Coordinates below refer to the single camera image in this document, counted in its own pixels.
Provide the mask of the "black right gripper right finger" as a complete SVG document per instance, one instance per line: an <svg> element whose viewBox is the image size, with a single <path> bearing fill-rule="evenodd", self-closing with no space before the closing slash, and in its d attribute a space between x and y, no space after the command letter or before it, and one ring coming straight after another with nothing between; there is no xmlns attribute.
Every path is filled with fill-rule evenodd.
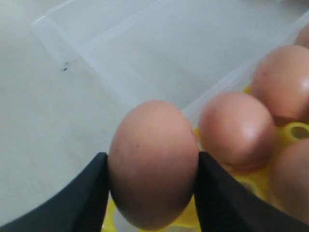
<svg viewBox="0 0 309 232"><path fill-rule="evenodd" d="M226 172L207 152L199 153L194 192L203 232L307 232L307 224L264 202Z"/></svg>

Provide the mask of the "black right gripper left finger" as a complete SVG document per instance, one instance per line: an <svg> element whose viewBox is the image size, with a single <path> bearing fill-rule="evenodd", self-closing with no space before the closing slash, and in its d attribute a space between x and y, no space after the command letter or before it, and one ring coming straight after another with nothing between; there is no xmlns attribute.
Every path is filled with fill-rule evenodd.
<svg viewBox="0 0 309 232"><path fill-rule="evenodd" d="M2 232L99 232L109 197L107 154L99 152L59 193Z"/></svg>

